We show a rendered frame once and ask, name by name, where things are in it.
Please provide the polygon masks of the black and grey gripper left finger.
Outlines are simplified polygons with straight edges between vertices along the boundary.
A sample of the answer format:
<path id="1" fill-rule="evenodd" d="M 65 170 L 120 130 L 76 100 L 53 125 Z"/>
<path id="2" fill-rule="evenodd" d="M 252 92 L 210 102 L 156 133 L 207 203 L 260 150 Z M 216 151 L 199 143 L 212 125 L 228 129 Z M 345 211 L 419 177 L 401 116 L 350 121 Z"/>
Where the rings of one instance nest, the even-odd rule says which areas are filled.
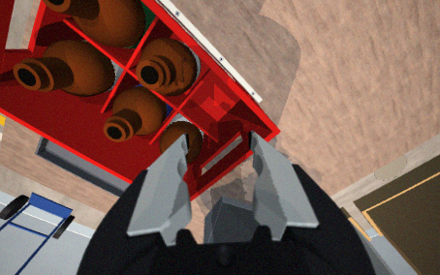
<path id="1" fill-rule="evenodd" d="M 192 220 L 183 181 L 188 151 L 184 133 L 139 173 L 96 228 L 77 275 L 121 275 L 147 254 L 175 245 L 176 233 Z"/>

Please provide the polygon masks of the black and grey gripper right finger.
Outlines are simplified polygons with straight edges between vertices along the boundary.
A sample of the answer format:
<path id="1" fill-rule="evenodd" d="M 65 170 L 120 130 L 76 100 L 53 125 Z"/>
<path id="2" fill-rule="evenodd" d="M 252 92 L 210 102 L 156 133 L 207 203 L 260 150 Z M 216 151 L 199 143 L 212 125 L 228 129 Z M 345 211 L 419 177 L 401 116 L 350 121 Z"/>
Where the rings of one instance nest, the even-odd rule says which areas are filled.
<path id="1" fill-rule="evenodd" d="M 339 275 L 376 275 L 356 230 L 325 191 L 254 131 L 248 142 L 258 174 L 253 217 L 271 229 L 272 240 L 306 249 Z"/>

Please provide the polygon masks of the red crate with dividers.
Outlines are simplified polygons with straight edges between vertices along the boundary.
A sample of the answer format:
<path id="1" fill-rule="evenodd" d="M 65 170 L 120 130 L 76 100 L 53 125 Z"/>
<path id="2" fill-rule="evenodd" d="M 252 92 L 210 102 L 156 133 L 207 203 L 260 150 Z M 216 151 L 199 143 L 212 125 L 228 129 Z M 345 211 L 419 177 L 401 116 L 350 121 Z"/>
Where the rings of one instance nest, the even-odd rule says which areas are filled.
<path id="1" fill-rule="evenodd" d="M 250 98 L 234 82 L 236 79 L 201 43 L 194 41 L 197 39 L 180 22 L 176 23 L 178 20 L 164 10 L 159 1 L 141 1 L 156 16 L 137 48 L 99 44 L 78 27 L 71 15 L 55 12 L 41 0 L 28 48 L 5 49 L 15 0 L 0 0 L 0 112 L 130 184 L 142 169 L 147 169 L 162 155 L 160 137 L 179 112 L 204 132 L 201 153 L 187 165 L 183 177 L 190 200 L 193 200 L 253 154 L 249 149 L 249 131 L 254 131 L 267 142 L 280 131 L 254 100 L 257 105 L 252 103 L 247 91 L 240 86 Z M 112 116 L 115 98 L 140 84 L 136 68 L 143 49 L 158 38 L 182 42 L 177 36 L 200 57 L 199 77 L 179 96 L 163 96 L 150 90 L 175 109 L 164 127 L 162 124 L 152 134 L 133 136 L 121 142 L 109 140 L 103 131 L 105 122 Z M 87 40 L 124 70 L 112 90 L 79 97 L 60 89 L 41 92 L 20 85 L 13 74 L 15 64 L 25 58 L 43 57 L 49 45 L 67 39 Z M 242 142 L 202 175 L 202 168 L 240 135 Z"/>

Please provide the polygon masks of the brown bottle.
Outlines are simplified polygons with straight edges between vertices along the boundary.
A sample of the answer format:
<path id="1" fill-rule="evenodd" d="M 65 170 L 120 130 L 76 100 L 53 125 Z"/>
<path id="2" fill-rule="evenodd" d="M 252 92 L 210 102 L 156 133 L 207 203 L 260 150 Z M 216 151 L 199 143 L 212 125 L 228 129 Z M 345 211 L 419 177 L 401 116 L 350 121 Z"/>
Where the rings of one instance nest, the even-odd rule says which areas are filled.
<path id="1" fill-rule="evenodd" d="M 53 11 L 71 15 L 94 41 L 137 48 L 154 14 L 141 0 L 43 0 Z"/>
<path id="2" fill-rule="evenodd" d="M 112 90 L 123 69 L 88 41 L 67 39 L 49 45 L 43 57 L 21 60 L 13 72 L 29 90 L 91 97 Z"/>
<path id="3" fill-rule="evenodd" d="M 112 116 L 103 128 L 105 136 L 115 142 L 133 135 L 145 136 L 160 128 L 173 108 L 152 91 L 139 84 L 120 93 L 113 102 Z"/>
<path id="4" fill-rule="evenodd" d="M 179 112 L 161 135 L 159 148 L 161 154 L 163 154 L 163 152 L 167 150 L 183 133 L 189 135 L 190 151 L 186 154 L 186 162 L 187 164 L 190 164 L 195 161 L 201 153 L 204 132 Z"/>
<path id="5" fill-rule="evenodd" d="M 200 57 L 187 44 L 171 38 L 147 44 L 136 69 L 141 85 L 168 97 L 188 91 L 200 72 Z"/>

